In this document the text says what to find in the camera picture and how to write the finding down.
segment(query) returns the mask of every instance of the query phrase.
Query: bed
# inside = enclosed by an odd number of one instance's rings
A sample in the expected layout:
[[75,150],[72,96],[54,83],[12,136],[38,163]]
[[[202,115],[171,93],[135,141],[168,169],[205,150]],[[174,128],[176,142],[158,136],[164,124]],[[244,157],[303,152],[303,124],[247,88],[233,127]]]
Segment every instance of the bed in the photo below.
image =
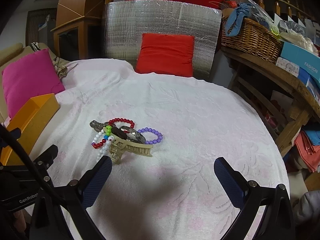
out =
[[[95,165],[92,120],[129,118],[137,129],[152,127],[164,135],[152,157],[126,152],[87,209],[106,239],[220,239],[239,211],[214,174],[220,156],[247,180],[267,187],[283,183],[289,192],[279,150],[256,111],[236,93],[193,77],[138,74],[124,60],[77,63],[63,79],[66,90],[56,95],[60,110],[30,154],[34,159],[58,146],[48,169],[55,186]],[[81,239],[65,216],[74,238]]]

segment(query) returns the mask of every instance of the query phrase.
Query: red beaded bracelet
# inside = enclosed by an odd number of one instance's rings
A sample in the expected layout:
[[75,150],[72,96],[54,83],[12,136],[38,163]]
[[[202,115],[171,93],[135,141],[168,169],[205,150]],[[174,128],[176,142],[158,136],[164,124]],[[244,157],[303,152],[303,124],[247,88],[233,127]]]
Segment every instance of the red beaded bracelet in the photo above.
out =
[[112,119],[112,120],[109,120],[109,124],[111,123],[115,123],[115,122],[126,122],[126,123],[129,123],[130,124],[130,127],[131,128],[134,128],[134,122],[132,120],[129,120],[129,119],[125,119],[125,118],[115,118],[115,119]]

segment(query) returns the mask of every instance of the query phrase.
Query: teal box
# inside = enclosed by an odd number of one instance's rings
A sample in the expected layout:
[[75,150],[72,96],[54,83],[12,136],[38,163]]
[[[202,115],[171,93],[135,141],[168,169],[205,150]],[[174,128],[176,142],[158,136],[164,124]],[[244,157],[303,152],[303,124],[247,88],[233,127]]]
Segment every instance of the teal box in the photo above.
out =
[[320,57],[290,42],[284,42],[281,57],[305,69],[320,87]]

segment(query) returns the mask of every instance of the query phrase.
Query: beige sofa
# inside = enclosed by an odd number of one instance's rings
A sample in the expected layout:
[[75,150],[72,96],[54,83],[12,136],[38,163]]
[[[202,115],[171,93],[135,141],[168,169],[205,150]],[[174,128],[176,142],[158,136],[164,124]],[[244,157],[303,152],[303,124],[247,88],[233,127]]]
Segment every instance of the beige sofa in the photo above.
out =
[[[44,43],[39,43],[40,49],[46,49],[47,45]],[[34,51],[30,46],[23,47],[22,43],[14,44],[6,49],[0,51],[0,72],[2,72],[7,65],[10,63],[17,61],[25,55],[33,53]],[[51,59],[54,59],[56,55],[49,49],[49,54]],[[60,59],[59,65],[65,65],[69,61],[64,59]],[[2,75],[0,75],[1,87],[0,87],[0,122],[4,122],[4,120],[8,117],[7,104],[4,100],[3,87],[2,87]]]

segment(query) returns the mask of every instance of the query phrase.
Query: wicker basket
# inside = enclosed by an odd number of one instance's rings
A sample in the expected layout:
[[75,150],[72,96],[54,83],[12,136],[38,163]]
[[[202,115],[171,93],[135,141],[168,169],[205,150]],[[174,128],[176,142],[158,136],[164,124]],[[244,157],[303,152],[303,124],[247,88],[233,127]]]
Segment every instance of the wicker basket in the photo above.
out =
[[272,64],[276,63],[283,44],[266,27],[254,20],[244,18],[239,34],[227,37],[225,34],[227,19],[228,17],[222,18],[222,46],[243,51]]

